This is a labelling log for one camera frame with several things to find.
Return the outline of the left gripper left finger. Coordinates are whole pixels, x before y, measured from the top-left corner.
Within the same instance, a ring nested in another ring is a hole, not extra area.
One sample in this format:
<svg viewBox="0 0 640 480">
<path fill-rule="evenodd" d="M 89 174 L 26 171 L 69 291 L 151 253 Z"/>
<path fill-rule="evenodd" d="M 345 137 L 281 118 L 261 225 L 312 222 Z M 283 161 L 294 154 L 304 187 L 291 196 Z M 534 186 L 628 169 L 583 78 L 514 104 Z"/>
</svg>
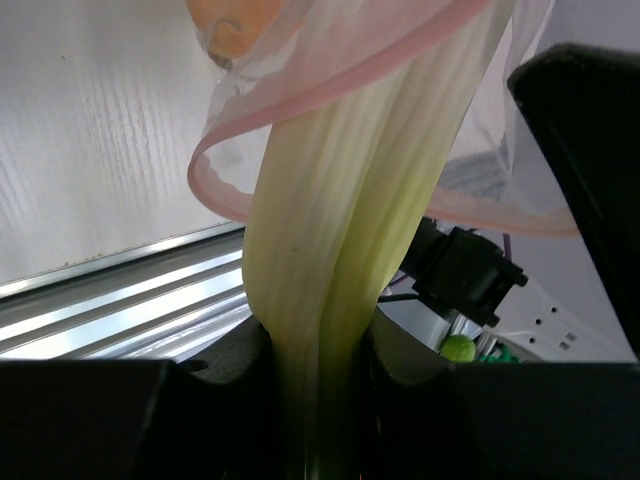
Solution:
<svg viewBox="0 0 640 480">
<path fill-rule="evenodd" d="M 1 365 L 5 479 L 302 479 L 266 330 L 241 322 L 200 357 Z"/>
</svg>

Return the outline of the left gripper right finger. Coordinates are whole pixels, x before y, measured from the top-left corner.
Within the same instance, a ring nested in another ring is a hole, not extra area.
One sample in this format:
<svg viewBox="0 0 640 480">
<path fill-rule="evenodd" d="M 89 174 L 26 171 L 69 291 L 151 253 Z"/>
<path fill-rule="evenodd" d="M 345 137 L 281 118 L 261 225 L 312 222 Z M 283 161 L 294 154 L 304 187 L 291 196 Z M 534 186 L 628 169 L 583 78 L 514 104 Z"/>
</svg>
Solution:
<svg viewBox="0 0 640 480">
<path fill-rule="evenodd" d="M 363 353 L 366 479 L 639 475 L 635 364 L 453 364 L 388 319 Z"/>
</svg>

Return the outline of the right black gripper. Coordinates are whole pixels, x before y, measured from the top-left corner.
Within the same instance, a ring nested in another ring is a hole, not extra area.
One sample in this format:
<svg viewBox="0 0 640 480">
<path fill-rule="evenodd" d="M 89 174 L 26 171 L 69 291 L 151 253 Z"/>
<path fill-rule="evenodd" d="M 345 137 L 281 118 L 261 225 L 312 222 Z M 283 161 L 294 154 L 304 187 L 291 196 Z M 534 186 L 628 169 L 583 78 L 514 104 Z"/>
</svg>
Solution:
<svg viewBox="0 0 640 480">
<path fill-rule="evenodd" d="M 639 55 L 556 45 L 507 86 L 639 350 Z"/>
</svg>

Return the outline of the clear pink-dotted zip bag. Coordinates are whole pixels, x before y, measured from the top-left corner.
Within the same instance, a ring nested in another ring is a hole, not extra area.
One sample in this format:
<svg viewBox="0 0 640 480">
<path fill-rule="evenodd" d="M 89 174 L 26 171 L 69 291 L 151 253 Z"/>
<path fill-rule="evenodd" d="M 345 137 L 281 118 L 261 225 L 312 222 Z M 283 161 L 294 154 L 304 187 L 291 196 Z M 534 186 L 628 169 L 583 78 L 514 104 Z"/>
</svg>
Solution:
<svg viewBox="0 0 640 480">
<path fill-rule="evenodd" d="M 528 188 L 516 143 L 524 136 L 506 81 L 531 57 L 553 10 L 550 1 L 283 1 L 278 17 L 242 57 L 216 61 L 225 72 L 214 87 L 203 135 L 187 180 L 206 208 L 248 218 L 266 147 L 266 131 L 356 93 L 439 51 L 476 27 L 470 44 L 479 77 L 458 124 L 443 176 L 422 204 L 425 216 L 510 235 L 577 233 L 559 189 L 545 180 Z"/>
</svg>

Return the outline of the green celery stalks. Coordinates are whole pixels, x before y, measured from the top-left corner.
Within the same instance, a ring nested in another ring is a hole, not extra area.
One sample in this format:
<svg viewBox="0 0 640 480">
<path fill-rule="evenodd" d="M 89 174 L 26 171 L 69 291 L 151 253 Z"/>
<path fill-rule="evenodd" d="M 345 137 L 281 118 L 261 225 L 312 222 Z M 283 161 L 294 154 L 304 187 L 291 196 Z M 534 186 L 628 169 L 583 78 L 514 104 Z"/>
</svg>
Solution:
<svg viewBox="0 0 640 480">
<path fill-rule="evenodd" d="M 358 477 L 359 344 L 513 10 L 492 1 L 383 78 L 272 127 L 243 251 L 278 390 L 268 478 Z"/>
</svg>

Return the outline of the orange purple sweet potato slice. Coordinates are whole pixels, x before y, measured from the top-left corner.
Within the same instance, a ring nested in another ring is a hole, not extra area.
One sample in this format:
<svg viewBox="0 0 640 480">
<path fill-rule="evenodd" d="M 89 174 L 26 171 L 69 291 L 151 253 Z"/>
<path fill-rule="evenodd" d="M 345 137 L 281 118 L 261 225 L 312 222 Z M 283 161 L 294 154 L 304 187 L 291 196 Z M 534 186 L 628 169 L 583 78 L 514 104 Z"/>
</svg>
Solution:
<svg viewBox="0 0 640 480">
<path fill-rule="evenodd" d="M 284 8 L 280 0 L 188 0 L 204 49 L 216 61 L 244 56 Z"/>
</svg>

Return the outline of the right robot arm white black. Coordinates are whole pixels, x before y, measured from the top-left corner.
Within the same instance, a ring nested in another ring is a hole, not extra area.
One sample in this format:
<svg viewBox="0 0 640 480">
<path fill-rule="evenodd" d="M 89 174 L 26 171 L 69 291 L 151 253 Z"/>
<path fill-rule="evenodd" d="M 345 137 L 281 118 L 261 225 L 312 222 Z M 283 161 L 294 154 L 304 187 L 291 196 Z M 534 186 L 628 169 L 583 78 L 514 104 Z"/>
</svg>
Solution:
<svg viewBox="0 0 640 480">
<path fill-rule="evenodd" d="M 509 91 L 553 173 L 629 343 L 620 351 L 564 310 L 506 248 L 422 222 L 402 262 L 410 298 L 464 316 L 527 355 L 560 362 L 639 356 L 639 57 L 562 44 L 518 67 Z"/>
</svg>

